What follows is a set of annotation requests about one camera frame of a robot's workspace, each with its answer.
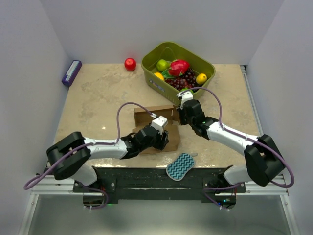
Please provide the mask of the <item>brown cardboard paper box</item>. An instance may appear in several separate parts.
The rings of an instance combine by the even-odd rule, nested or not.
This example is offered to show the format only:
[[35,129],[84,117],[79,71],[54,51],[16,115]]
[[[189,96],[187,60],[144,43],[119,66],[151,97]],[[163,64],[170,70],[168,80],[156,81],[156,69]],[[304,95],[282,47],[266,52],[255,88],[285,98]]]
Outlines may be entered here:
[[[169,142],[166,144],[165,148],[162,151],[150,147],[141,152],[141,154],[153,154],[176,151],[180,143],[180,135],[178,131],[178,126],[175,124],[175,122],[178,122],[178,113],[175,109],[175,106],[174,105],[150,106],[147,107],[147,109],[158,116],[163,116],[167,118],[168,124],[165,127],[165,130],[168,131]],[[140,107],[134,108],[135,128],[133,129],[133,132],[137,133],[144,126],[148,125],[151,121],[152,117],[149,116],[149,114],[146,111],[144,111]]]

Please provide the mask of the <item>blue zigzag sponge cloth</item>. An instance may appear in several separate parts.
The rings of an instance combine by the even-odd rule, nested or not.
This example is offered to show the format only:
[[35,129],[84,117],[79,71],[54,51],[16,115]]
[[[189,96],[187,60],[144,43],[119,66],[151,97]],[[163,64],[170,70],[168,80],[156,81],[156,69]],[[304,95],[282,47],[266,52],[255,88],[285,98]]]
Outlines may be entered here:
[[185,175],[194,167],[195,160],[188,153],[181,153],[166,167],[168,177],[174,181],[181,181]]

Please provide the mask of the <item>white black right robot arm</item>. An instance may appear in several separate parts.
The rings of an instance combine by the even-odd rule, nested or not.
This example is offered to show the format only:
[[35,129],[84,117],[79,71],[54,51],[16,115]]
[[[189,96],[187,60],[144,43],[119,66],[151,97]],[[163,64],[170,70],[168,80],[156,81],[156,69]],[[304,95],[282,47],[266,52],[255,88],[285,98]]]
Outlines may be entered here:
[[195,99],[184,98],[177,110],[180,123],[190,125],[196,135],[221,143],[244,156],[244,165],[227,167],[213,183],[221,191],[230,192],[236,184],[249,181],[265,187],[286,168],[270,136],[248,135],[223,125],[219,119],[207,117]]

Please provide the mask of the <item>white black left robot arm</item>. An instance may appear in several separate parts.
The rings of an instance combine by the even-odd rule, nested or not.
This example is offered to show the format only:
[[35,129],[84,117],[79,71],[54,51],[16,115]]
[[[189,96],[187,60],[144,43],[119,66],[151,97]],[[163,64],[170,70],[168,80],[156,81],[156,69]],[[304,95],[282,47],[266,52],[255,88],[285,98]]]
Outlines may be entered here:
[[161,133],[147,125],[137,133],[122,137],[117,143],[112,140],[106,145],[104,141],[85,138],[81,132],[73,132],[48,148],[46,154],[56,180],[71,178],[82,183],[90,192],[96,192],[101,188],[101,180],[96,170],[86,165],[87,160],[124,160],[134,158],[150,147],[163,150],[169,142],[168,135],[166,130]]

